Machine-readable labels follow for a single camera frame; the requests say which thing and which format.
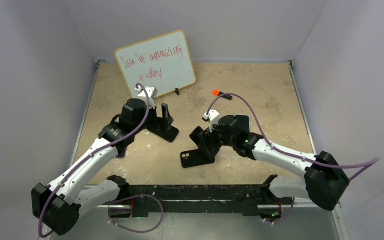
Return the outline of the black phone case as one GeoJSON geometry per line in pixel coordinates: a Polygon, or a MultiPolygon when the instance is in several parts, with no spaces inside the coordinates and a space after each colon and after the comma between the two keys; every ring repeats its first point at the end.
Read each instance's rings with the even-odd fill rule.
{"type": "Polygon", "coordinates": [[[215,154],[195,149],[184,151],[180,154],[181,165],[184,169],[213,164],[215,162],[215,154]]]}

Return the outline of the light blue phone case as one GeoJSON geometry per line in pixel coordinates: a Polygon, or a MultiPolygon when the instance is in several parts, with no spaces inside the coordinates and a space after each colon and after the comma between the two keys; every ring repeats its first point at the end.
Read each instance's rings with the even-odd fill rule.
{"type": "Polygon", "coordinates": [[[248,115],[237,114],[235,115],[235,118],[238,121],[238,126],[242,132],[245,132],[245,133],[251,132],[251,120],[248,115]]]}

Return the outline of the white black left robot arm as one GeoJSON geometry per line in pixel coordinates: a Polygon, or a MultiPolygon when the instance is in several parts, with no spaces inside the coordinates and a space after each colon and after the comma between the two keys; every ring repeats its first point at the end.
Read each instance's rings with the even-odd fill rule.
{"type": "Polygon", "coordinates": [[[174,118],[166,103],[161,105],[161,112],[158,117],[152,98],[129,99],[78,161],[49,184],[38,183],[32,189],[32,213],[39,220],[40,238],[65,235],[83,215],[104,203],[122,205],[150,197],[144,193],[132,195],[127,180],[117,175],[95,187],[85,186],[110,161],[125,157],[128,146],[142,130],[172,143],[179,130],[172,125],[174,118]]]}

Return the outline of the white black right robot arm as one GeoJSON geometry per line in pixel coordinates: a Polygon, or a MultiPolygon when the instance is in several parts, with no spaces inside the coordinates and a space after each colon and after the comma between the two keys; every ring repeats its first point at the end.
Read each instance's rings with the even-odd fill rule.
{"type": "Polygon", "coordinates": [[[330,153],[314,155],[267,143],[264,136],[251,132],[247,115],[221,117],[212,110],[203,119],[209,128],[198,126],[189,135],[197,149],[180,154],[183,168],[213,164],[221,147],[231,147],[241,157],[266,162],[296,175],[271,175],[260,191],[264,202],[272,204],[279,198],[309,199],[327,211],[335,209],[350,184],[330,153]]]}

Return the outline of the orange capped black marker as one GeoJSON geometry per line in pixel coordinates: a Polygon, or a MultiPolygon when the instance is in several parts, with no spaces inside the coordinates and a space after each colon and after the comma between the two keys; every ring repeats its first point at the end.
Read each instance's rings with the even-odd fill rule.
{"type": "Polygon", "coordinates": [[[224,92],[221,92],[219,90],[213,90],[212,94],[217,96],[217,97],[221,97],[221,98],[224,98],[224,99],[227,99],[227,100],[230,100],[230,101],[233,99],[232,95],[224,93],[224,92]]]}

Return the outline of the yellow framed whiteboard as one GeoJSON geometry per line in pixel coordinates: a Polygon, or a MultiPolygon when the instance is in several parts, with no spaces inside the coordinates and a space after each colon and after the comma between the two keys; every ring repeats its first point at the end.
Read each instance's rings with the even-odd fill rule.
{"type": "Polygon", "coordinates": [[[137,96],[136,84],[155,87],[157,97],[196,83],[186,34],[173,31],[118,48],[114,52],[130,95],[137,96]]]}

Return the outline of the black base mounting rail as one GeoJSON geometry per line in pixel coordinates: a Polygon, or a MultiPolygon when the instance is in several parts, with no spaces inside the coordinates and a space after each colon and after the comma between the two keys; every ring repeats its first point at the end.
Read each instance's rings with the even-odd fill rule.
{"type": "Polygon", "coordinates": [[[129,185],[110,204],[132,205],[134,218],[160,212],[269,218],[292,201],[290,197],[275,197],[264,184],[129,185]]]}

